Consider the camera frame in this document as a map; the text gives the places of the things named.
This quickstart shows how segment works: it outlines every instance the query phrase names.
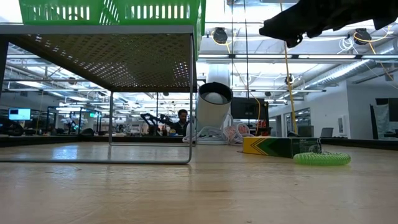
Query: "wooden floor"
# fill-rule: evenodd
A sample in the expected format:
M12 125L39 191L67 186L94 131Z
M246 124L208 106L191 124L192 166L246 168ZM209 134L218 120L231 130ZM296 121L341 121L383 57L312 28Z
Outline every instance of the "wooden floor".
M107 148L10 147L0 157L106 158ZM120 148L112 156L146 150ZM187 155L171 150L172 159ZM398 223L396 151L325 146L349 153L352 163L308 167L237 150L199 146L188 166L2 163L0 223Z

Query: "ceiling pipe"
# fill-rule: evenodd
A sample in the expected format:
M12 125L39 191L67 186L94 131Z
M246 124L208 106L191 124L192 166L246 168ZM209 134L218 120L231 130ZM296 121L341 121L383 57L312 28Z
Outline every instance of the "ceiling pipe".
M376 49L378 54L398 54L398 38L382 44ZM367 72L375 68L377 62L372 59L361 60L347 65L340 65L333 68L324 74L312 79L305 85L305 89L316 88L318 86L328 86L331 84L339 83L347 78L351 78L357 74Z

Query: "person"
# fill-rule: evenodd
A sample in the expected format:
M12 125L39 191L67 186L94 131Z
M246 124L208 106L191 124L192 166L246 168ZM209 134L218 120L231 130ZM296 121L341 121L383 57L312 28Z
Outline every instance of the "person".
M187 116L188 116L188 111L186 111L185 109L179 110L178 111L178 118L179 121L174 123L174 130L178 135L182 135L184 136L184 127L186 127L187 125Z

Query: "white wall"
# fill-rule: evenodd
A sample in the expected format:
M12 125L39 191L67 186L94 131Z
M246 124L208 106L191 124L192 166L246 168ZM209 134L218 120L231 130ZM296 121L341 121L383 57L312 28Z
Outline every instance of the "white wall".
M296 101L294 110L310 108L311 125L314 126L314 136L320 137L322 128L333 128L333 136L340 136L338 133L338 118L346 116L346 133L350 138L349 111L347 100L346 82L341 82L337 87L326 88L326 93L310 93L305 101ZM269 110L269 116L282 115L282 136L286 137L286 120L284 114L292 112L290 103L288 106L278 106Z
M59 97L54 97L50 95L38 95L34 92L28 92L27 97L21 96L19 93L1 93L0 98L0 108L8 109L8 108L30 108L32 110L40 110L40 102L41 110L46 111L49 106L58 106L60 100Z
M388 85L359 84L348 85L347 91L351 138L373 139L370 105L376 105L376 98L398 98L398 90Z

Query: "monitor screen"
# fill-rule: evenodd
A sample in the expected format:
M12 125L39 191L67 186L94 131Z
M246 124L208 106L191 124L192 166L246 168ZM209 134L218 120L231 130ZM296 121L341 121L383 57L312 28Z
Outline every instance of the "monitor screen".
M261 104L260 119L266 119L268 108L265 107L265 100L258 99ZM254 98L234 97L231 103L231 115L234 119L258 119L259 105Z
M8 119L12 121L28 121L30 120L30 109L8 109Z

